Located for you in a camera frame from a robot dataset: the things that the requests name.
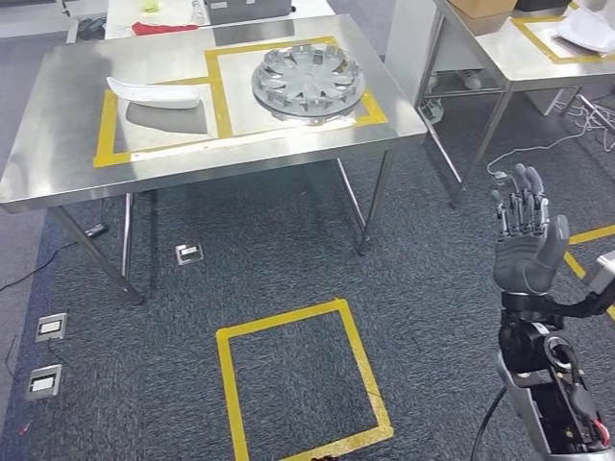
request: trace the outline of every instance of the red cloth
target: red cloth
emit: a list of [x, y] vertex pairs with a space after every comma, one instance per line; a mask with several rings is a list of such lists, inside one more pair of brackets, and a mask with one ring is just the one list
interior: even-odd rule
[[187, 26], [150, 26], [136, 22], [133, 24], [133, 32], [138, 36], [152, 36], [153, 34], [166, 34], [167, 32], [193, 31], [199, 26], [190, 24]]

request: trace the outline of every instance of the yellow tape square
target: yellow tape square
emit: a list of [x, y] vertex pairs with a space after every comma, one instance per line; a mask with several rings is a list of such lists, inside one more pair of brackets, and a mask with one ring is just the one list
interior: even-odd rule
[[[574, 2], [570, 4], [573, 10], [579, 8]], [[584, 56], [573, 56], [573, 57], [561, 57], [554, 52], [549, 45], [542, 41], [540, 37], [537, 36], [529, 27], [528, 24], [545, 23], [545, 22], [560, 22], [565, 18], [565, 16], [538, 16], [538, 17], [514, 17], [511, 21], [515, 24], [521, 34], [526, 36], [529, 41], [534, 46], [542, 52], [542, 54], [552, 60], [554, 64], [580, 64], [584, 62], [604, 62], [604, 61], [615, 61], [615, 54], [609, 54], [606, 56], [600, 56], [597, 53], [592, 53], [587, 51]]]
[[[277, 43], [262, 43], [257, 45], [206, 50], [205, 59], [206, 63], [207, 64], [207, 77], [196, 77], [172, 82], [162, 82], [157, 85], [209, 85], [213, 102], [214, 113], [215, 114], [215, 123], [218, 135], [218, 138], [231, 138], [233, 137], [233, 129], [230, 126], [230, 118], [228, 115], [228, 107], [226, 101], [226, 95], [224, 93], [224, 85], [222, 81], [222, 74], [221, 72], [218, 58], [223, 55], [235, 55], [253, 51], [268, 51], [276, 48], [287, 48], [300, 43], [337, 45], [337, 41], [333, 36], [321, 36], [304, 40], [292, 40]], [[366, 109], [366, 114], [357, 117], [354, 120], [354, 123], [352, 123], [351, 126], [362, 127], [388, 122], [386, 115], [382, 112], [375, 98], [374, 98], [368, 88], [366, 88], [365, 92], [363, 92], [363, 96], [361, 96], [360, 101]], [[97, 147], [96, 155], [94, 158], [94, 168], [119, 165], [131, 161], [131, 153], [130, 152], [113, 152], [113, 142], [117, 123], [117, 108], [118, 97], [109, 89], [105, 90], [104, 97], [103, 98], [102, 112], [100, 114], [98, 146]], [[155, 152], [171, 147], [180, 147], [203, 142], [207, 141], [200, 140], [185, 144], [160, 146], [153, 149], [146, 149], [140, 152]]]
[[218, 329], [215, 334], [218, 342], [218, 352], [220, 355], [220, 365], [222, 372], [222, 381], [224, 385], [226, 409], [228, 413], [228, 422], [230, 427], [230, 436], [233, 439], [233, 449], [237, 461], [247, 461], [249, 459], [248, 448], [244, 434], [244, 425], [240, 400], [237, 394], [237, 385], [235, 381], [235, 372], [233, 369], [233, 359], [230, 356], [230, 347], [228, 340], [235, 336], [254, 333], [267, 328], [279, 327], [300, 320], [306, 320], [317, 315], [338, 312], [344, 329], [348, 337], [348, 342], [353, 351], [359, 373], [363, 381], [371, 404], [372, 410], [378, 422], [378, 426], [351, 435], [344, 439], [336, 440], [331, 444], [309, 449], [295, 454], [283, 461], [310, 461], [313, 458], [321, 458], [326, 455], [341, 456], [357, 449], [362, 449], [377, 442], [386, 440], [393, 436], [389, 415], [378, 390], [378, 385], [373, 377], [369, 362], [367, 359], [354, 320], [348, 304], [345, 300], [333, 300], [329, 303], [313, 305], [302, 309], [286, 312], [273, 317], [249, 322], [229, 328]]
[[[582, 232], [577, 233], [576, 235], [572, 235], [570, 238], [569, 244], [579, 245], [581, 243], [587, 243], [591, 242], [592, 240], [610, 237], [612, 235], [615, 235], [615, 225], [606, 226], [605, 228], [589, 230], [587, 232]], [[586, 270], [583, 269], [583, 267], [581, 266], [581, 264], [579, 264], [579, 261], [575, 259], [574, 256], [571, 255], [570, 252], [566, 251], [566, 253], [564, 255], [564, 259], [570, 266], [572, 272], [573, 272], [579, 279], [583, 279], [583, 277], [586, 276]], [[611, 319], [615, 321], [615, 306], [612, 305], [606, 313], [607, 313]]]

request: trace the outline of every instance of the white cable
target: white cable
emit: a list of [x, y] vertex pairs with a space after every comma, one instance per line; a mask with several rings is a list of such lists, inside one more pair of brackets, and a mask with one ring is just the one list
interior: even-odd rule
[[[558, 101], [558, 102], [555, 103], [555, 106], [558, 108], [558, 109], [564, 109], [564, 108], [566, 107], [566, 104]], [[587, 109], [584, 108], [584, 107], [570, 106], [570, 108], [570, 109], [579, 110], [579, 112], [578, 113], [568, 112], [568, 113], [567, 113], [567, 115], [570, 115], [570, 116], [575, 117], [575, 118], [576, 118], [576, 117], [586, 117], [586, 123], [584, 123], [583, 125], [581, 125], [581, 124], [578, 123], [576, 120], [574, 121], [574, 124], [576, 126], [583, 129], [580, 133], [571, 134], [570, 136], [562, 137], [562, 138], [558, 139], [557, 141], [553, 142], [553, 144], [550, 144], [549, 146], [533, 146], [533, 147], [514, 149], [514, 150], [512, 150], [511, 152], [507, 152], [506, 154], [502, 154], [502, 155], [501, 155], [501, 156], [499, 156], [498, 158], [496, 158], [494, 160], [492, 160], [492, 161], [489, 162], [489, 164], [487, 165], [487, 172], [489, 173], [491, 176], [496, 176], [497, 173], [499, 173], [499, 172], [493, 172], [493, 171], [491, 170], [491, 167], [493, 166], [494, 164], [503, 159], [503, 158], [511, 156], [512, 154], [516, 154], [518, 152], [549, 151], [549, 149], [553, 148], [553, 147], [555, 147], [555, 146], [556, 146], [556, 145], [558, 145], [558, 144], [559, 144], [561, 142], [567, 141], [569, 139], [575, 139], [575, 138], [577, 138], [577, 137], [581, 137], [581, 136], [583, 136], [583, 135], [584, 135], [584, 134], [586, 134], [587, 132], [592, 132], [592, 131], [595, 131], [595, 130], [603, 130], [604, 132], [604, 134], [603, 136], [602, 145], [604, 148], [605, 152], [610, 153], [613, 148], [615, 148], [615, 141], [613, 141], [610, 146], [607, 146], [606, 136], [608, 134], [608, 130], [607, 128], [605, 128], [604, 126], [601, 125], [600, 122], [594, 119], [594, 113], [595, 113], [595, 111], [597, 111], [597, 110], [599, 110], [600, 112], [603, 112], [603, 115], [604, 117], [606, 117], [606, 119], [608, 120], [609, 122], [615, 121], [615, 120], [613, 120], [613, 119], [615, 119], [615, 110], [604, 108], [604, 107], [602, 107], [602, 106], [600, 106], [600, 105], [596, 105], [596, 110], [593, 111], [592, 113], [589, 113], [589, 111]]]
[[556, 145], [558, 145], [558, 144], [559, 144], [561, 142], [567, 141], [569, 139], [574, 139], [574, 138], [576, 138], [576, 137], [581, 137], [581, 136], [583, 136], [583, 134], [585, 134], [585, 133], [586, 133], [588, 131], [589, 118], [590, 117], [587, 118], [587, 120], [586, 122], [586, 125], [582, 127], [583, 130], [582, 132], [580, 132], [580, 133], [572, 134], [572, 135], [570, 135], [570, 136], [562, 137], [561, 139], [558, 139], [557, 141], [554, 142], [553, 144], [550, 144], [549, 146], [533, 146], [533, 147], [525, 147], [525, 148], [514, 149], [514, 150], [512, 150], [511, 152], [507, 152], [506, 154], [502, 154], [502, 155], [501, 155], [501, 156], [499, 156], [498, 158], [496, 158], [495, 160], [490, 161], [488, 165], [487, 165], [487, 172], [489, 173], [491, 176], [495, 176], [496, 172], [491, 171], [491, 167], [493, 165], [502, 160], [502, 158], [506, 158], [508, 156], [511, 156], [512, 154], [516, 154], [517, 152], [530, 152], [530, 151], [534, 151], [534, 150], [536, 150], [536, 151], [549, 151], [549, 149], [551, 149], [552, 147], [555, 147], [555, 146], [556, 146]]

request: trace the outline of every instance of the stainless steel table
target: stainless steel table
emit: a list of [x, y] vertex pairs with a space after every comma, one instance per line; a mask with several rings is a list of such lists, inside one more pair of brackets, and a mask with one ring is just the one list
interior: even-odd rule
[[[292, 119], [261, 106], [251, 78], [264, 53], [295, 43], [338, 44], [363, 68], [367, 89], [352, 112]], [[198, 85], [199, 107], [169, 111], [127, 105], [107, 89], [113, 76], [135, 84]], [[45, 57], [0, 182], [0, 205], [16, 213], [48, 207], [134, 301], [128, 281], [136, 192], [336, 159], [369, 245], [391, 166], [391, 149], [420, 143], [426, 128], [348, 15], [85, 42]], [[382, 154], [367, 219], [339, 157]], [[127, 195], [123, 274], [63, 206]]]
[[[529, 24], [538, 25], [539, 30], [534, 34], [530, 33], [524, 24], [518, 27], [521, 20], [511, 17], [509, 14], [472, 19], [447, 0], [433, 1], [435, 2], [437, 12], [431, 29], [425, 72], [421, 80], [415, 107], [421, 112], [420, 106], [425, 98], [499, 94], [478, 149], [463, 177], [457, 171], [434, 127], [421, 112], [431, 135], [459, 183], [453, 192], [452, 205], [455, 205], [459, 199], [462, 191], [484, 156], [492, 136], [514, 93], [608, 82], [612, 79], [613, 74], [615, 74], [615, 60], [611, 57], [602, 60], [592, 56], [555, 36], [552, 27], [547, 29], [550, 24], [552, 26], [558, 20], [556, 17], [528, 19]], [[543, 23], [545, 27], [539, 30], [539, 25]], [[443, 27], [455, 30], [460, 40], [465, 43], [496, 82], [497, 88], [425, 94], [429, 76], [437, 57]], [[562, 57], [558, 57], [559, 52], [562, 53]]]

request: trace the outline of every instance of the red wire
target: red wire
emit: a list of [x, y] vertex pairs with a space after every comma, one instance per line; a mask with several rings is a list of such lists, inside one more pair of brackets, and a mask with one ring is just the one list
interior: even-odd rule
[[598, 420], [592, 420], [592, 422], [598, 427], [598, 432], [600, 432], [600, 438], [602, 441], [602, 445], [607, 447], [608, 443], [610, 441], [610, 435], [608, 433], [608, 429]]

